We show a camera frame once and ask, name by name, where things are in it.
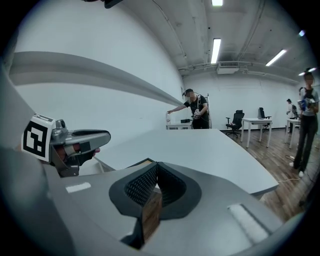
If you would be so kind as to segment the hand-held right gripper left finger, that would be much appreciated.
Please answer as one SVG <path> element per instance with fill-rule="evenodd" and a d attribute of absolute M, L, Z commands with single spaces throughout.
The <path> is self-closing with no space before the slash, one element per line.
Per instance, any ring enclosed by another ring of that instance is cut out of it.
<path fill-rule="evenodd" d="M 49 191 L 76 256 L 145 256 L 142 212 L 155 162 L 95 175 L 61 178 L 49 167 Z"/>

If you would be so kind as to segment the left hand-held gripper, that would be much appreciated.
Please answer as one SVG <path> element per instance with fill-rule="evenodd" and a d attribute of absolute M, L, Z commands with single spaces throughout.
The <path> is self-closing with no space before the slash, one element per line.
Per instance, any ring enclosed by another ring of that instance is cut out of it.
<path fill-rule="evenodd" d="M 80 168 L 77 164 L 67 161 L 68 156 L 72 157 L 76 153 L 73 145 L 78 145 L 80 152 L 92 152 L 108 144 L 110 140 L 111 134 L 107 130 L 68 131 L 63 119 L 56 120 L 35 113 L 22 134 L 21 150 L 55 167 L 60 177 L 75 177 L 79 175 Z M 63 158 L 56 147 L 67 147 Z"/>

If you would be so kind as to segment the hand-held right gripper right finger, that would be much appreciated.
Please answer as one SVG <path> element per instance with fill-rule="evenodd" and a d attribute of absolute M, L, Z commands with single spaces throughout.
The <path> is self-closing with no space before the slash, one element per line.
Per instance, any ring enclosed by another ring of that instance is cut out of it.
<path fill-rule="evenodd" d="M 231 181 L 159 162 L 160 183 L 179 195 L 149 239 L 155 256 L 257 256 L 283 222 Z"/>

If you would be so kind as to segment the person's left hand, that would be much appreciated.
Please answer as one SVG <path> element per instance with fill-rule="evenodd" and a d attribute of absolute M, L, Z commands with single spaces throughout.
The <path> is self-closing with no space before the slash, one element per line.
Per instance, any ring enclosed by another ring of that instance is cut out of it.
<path fill-rule="evenodd" d="M 81 146 L 79 143 L 65 145 L 62 149 L 62 156 L 60 157 L 63 161 L 65 161 L 68 157 L 78 156 L 83 161 L 91 160 L 96 153 L 100 152 L 100 148 L 97 148 L 93 151 L 76 155 L 77 153 L 81 153 Z"/>

